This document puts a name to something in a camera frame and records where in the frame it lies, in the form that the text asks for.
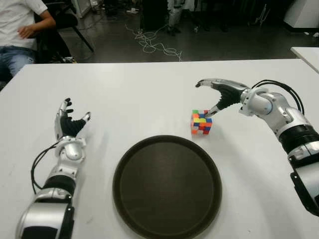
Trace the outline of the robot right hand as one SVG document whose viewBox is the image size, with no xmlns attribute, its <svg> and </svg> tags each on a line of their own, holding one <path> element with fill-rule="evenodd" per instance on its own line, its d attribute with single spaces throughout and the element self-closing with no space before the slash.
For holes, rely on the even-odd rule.
<svg viewBox="0 0 319 239">
<path fill-rule="evenodd" d="M 201 86 L 208 86 L 214 90 L 217 90 L 221 94 L 218 103 L 204 114 L 206 118 L 212 117 L 219 111 L 233 104 L 240 103 L 242 93 L 246 89 L 249 89 L 248 86 L 242 83 L 220 78 L 203 79 L 198 81 L 195 85 L 196 88 Z"/>
</svg>

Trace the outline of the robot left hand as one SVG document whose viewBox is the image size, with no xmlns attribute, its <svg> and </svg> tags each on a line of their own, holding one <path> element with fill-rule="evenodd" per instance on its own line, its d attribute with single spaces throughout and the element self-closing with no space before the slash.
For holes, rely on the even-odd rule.
<svg viewBox="0 0 319 239">
<path fill-rule="evenodd" d="M 71 99 L 66 98 L 56 113 L 54 130 L 57 141 L 60 141 L 66 136 L 76 137 L 84 125 L 91 119 L 91 112 L 87 112 L 81 119 L 73 120 L 72 117 L 69 116 L 69 114 L 74 111 L 68 108 L 71 105 Z"/>
</svg>

